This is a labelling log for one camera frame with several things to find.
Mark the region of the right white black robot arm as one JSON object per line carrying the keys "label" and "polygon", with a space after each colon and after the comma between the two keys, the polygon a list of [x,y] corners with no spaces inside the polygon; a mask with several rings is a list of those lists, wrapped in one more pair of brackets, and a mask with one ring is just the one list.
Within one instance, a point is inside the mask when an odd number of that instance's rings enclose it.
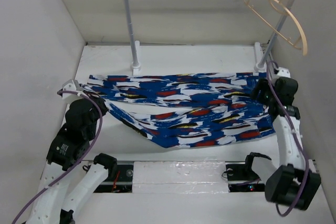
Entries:
{"label": "right white black robot arm", "polygon": [[303,151],[300,127],[300,112],[293,105],[298,90],[296,80],[279,77],[275,81],[260,79],[250,97],[268,107],[275,130],[279,167],[272,164],[265,154],[251,152],[246,156],[243,173],[247,178],[258,178],[265,184],[265,198],[277,207],[287,206],[305,211],[310,206],[321,184],[319,174],[309,167]]}

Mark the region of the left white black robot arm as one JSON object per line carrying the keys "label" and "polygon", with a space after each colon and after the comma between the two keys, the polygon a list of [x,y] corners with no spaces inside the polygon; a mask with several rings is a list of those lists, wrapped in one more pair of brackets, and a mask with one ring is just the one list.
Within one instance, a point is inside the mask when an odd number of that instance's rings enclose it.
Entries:
{"label": "left white black robot arm", "polygon": [[69,192],[70,182],[97,139],[100,119],[108,109],[102,98],[81,98],[70,104],[65,124],[52,141],[42,173],[38,198],[27,223],[75,223],[81,209],[104,180],[117,175],[117,159],[98,154],[82,180]]}

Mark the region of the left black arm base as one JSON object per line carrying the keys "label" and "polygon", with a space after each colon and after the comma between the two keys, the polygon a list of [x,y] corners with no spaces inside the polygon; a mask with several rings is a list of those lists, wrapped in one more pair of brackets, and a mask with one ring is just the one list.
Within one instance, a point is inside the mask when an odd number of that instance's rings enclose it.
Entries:
{"label": "left black arm base", "polygon": [[131,193],[133,185],[134,162],[120,162],[114,178],[108,177],[94,193]]}

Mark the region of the beige plastic clothes hanger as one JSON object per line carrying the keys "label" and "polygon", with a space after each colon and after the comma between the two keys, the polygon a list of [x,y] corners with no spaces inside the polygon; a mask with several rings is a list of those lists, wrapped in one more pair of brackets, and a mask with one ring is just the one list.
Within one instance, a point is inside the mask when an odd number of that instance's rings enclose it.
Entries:
{"label": "beige plastic clothes hanger", "polygon": [[[295,0],[267,0],[271,8],[280,15],[280,19],[276,26],[273,26],[266,18],[264,18],[255,9],[255,7],[250,3],[251,0],[242,0],[242,1],[255,15],[257,15],[258,18],[260,18],[272,30],[272,35],[269,40],[268,47],[267,47],[267,50],[265,51],[265,54],[268,54],[272,50],[277,38],[282,38],[292,48],[301,51],[303,56],[307,55],[308,42],[307,42],[305,32],[302,28],[302,25],[299,23],[299,21],[295,17],[295,15],[291,12],[291,8]],[[294,27],[297,29],[299,33],[298,38],[295,40],[292,40],[290,37],[287,37],[281,33],[281,29],[287,19],[290,19],[293,22]]]}

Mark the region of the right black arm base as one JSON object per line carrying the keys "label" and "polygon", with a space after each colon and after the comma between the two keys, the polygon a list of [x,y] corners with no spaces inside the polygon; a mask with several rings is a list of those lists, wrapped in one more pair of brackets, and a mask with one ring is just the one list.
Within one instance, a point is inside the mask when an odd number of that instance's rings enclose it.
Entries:
{"label": "right black arm base", "polygon": [[226,162],[222,178],[227,181],[230,193],[265,191],[265,184],[256,173],[246,169],[245,162]]}

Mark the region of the blue white red patterned trousers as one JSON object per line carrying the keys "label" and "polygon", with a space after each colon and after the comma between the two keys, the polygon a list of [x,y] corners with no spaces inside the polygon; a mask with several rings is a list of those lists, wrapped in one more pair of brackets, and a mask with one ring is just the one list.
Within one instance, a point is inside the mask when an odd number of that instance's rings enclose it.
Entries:
{"label": "blue white red patterned trousers", "polygon": [[91,75],[83,89],[110,114],[163,148],[258,140],[275,133],[265,105],[250,98],[265,73]]}

